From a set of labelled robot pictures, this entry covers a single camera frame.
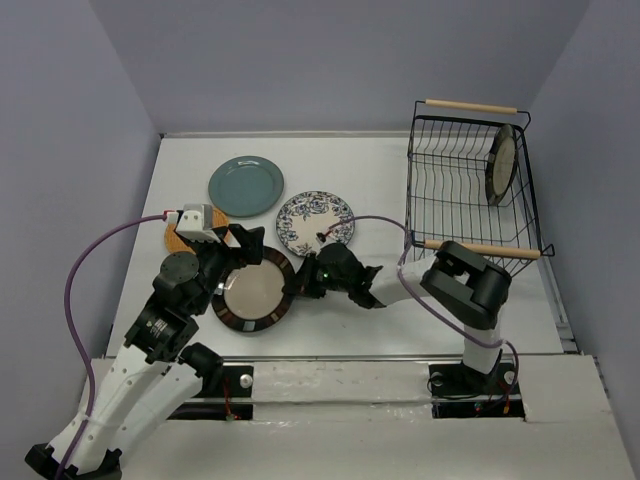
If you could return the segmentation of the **teal ceramic plate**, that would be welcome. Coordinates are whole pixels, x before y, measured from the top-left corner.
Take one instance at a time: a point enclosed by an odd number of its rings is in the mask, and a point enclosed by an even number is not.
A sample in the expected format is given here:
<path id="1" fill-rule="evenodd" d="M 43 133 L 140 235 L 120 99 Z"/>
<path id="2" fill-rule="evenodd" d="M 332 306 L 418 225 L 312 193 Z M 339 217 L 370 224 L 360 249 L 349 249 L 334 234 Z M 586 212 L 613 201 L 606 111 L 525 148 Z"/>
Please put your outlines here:
<path id="1" fill-rule="evenodd" d="M 211 175 L 208 194 L 226 215 L 251 218 L 271 209 L 284 191 L 284 176 L 272 161 L 239 156 L 224 162 Z"/>

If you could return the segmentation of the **dark rimmed plate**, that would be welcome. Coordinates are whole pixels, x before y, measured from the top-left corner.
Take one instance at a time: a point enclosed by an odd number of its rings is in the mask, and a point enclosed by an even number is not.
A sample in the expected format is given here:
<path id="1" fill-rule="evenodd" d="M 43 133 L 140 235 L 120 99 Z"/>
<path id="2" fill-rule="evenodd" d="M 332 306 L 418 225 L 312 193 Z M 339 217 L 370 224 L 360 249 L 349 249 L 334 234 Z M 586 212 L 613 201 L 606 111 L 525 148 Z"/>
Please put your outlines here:
<path id="1" fill-rule="evenodd" d="M 515 177 L 518 151 L 515 130 L 504 124 L 494 136 L 485 168 L 485 196 L 490 206 L 500 204 Z"/>
<path id="2" fill-rule="evenodd" d="M 274 326 L 288 313 L 294 296 L 283 292 L 295 276 L 289 259 L 265 246 L 259 265 L 229 272 L 211 300 L 217 318 L 229 329 L 253 334 Z"/>

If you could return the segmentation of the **blue floral plate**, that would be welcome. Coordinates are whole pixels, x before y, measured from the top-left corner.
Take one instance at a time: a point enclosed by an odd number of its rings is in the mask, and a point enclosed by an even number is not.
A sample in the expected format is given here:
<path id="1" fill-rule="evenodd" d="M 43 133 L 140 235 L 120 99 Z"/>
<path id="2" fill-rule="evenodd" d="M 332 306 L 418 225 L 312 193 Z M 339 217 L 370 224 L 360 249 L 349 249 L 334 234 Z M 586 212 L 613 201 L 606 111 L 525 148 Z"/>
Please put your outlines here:
<path id="1" fill-rule="evenodd" d="M 325 233 L 331 225 L 353 216 L 347 202 L 333 193 L 302 192 L 280 208 L 275 220 L 276 235 L 287 250 L 305 257 L 317 254 L 323 245 L 318 233 Z"/>

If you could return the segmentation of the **orange woven plate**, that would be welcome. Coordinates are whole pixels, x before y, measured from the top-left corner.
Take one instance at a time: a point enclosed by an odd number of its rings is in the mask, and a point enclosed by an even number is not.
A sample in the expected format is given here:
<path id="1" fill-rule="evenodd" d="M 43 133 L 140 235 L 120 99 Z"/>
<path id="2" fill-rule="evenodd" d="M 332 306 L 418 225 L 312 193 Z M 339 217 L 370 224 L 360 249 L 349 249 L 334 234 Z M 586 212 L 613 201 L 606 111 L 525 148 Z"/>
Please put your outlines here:
<path id="1" fill-rule="evenodd" d="M 229 218 L 225 213 L 219 210 L 217 207 L 213 208 L 212 222 L 215 228 L 228 227 L 230 224 Z M 168 224 L 164 233 L 165 247 L 169 253 L 189 252 L 193 253 L 193 250 L 175 233 L 176 226 L 174 224 Z"/>

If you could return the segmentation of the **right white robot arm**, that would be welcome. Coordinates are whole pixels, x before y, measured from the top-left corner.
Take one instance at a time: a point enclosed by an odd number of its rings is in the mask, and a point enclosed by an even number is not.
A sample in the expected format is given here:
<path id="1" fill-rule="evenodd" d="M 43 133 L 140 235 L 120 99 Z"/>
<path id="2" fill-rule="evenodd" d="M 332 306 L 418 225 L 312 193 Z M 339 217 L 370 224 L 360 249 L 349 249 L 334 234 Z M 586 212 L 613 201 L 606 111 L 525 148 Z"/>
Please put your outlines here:
<path id="1" fill-rule="evenodd" d="M 487 393 L 496 381 L 505 341 L 500 310 L 512 276 L 499 265 L 454 241 L 414 262 L 366 266 L 341 243 L 309 254 L 282 292 L 322 298 L 343 292 L 364 309 L 413 299 L 464 337 L 463 359 L 454 381 L 471 393 Z"/>

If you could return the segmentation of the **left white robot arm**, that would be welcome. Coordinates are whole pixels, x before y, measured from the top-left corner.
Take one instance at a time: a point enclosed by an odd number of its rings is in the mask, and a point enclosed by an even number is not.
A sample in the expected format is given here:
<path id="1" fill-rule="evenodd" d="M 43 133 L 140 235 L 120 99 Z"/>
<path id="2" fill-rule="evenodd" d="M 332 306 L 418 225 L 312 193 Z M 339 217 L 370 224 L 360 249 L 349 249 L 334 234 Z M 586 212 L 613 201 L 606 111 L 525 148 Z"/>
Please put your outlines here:
<path id="1" fill-rule="evenodd" d="M 217 229 L 192 212 L 178 216 L 177 234 L 189 251 L 163 260 L 110 370 L 102 380 L 87 372 L 87 400 L 75 417 L 26 454 L 26 464 L 41 477 L 119 479 L 133 450 L 184 401 L 219 388 L 223 360 L 192 340 L 196 319 L 225 274 L 261 263 L 265 230 L 239 224 Z"/>

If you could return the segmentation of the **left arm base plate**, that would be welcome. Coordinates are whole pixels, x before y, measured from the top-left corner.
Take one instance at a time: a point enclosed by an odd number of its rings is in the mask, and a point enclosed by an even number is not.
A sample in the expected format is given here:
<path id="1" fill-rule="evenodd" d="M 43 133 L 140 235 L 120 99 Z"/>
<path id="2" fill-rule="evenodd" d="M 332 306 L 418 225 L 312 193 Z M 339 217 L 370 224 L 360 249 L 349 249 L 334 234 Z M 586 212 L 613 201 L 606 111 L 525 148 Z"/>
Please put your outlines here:
<path id="1" fill-rule="evenodd" d="M 222 377 L 183 402 L 169 420 L 248 421 L 253 419 L 254 366 L 225 364 Z"/>

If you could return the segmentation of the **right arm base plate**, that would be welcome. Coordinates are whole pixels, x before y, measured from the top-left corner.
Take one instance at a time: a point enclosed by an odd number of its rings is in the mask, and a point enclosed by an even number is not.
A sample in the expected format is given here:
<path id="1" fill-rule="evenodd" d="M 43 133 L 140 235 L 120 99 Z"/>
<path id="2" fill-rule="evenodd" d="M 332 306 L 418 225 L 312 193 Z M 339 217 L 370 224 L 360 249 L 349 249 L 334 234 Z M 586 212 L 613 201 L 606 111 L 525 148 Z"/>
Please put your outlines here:
<path id="1" fill-rule="evenodd" d="M 475 377 L 462 363 L 429 366 L 427 389 L 436 420 L 525 418 L 518 384 L 512 386 L 514 366 L 501 363 L 494 376 Z"/>

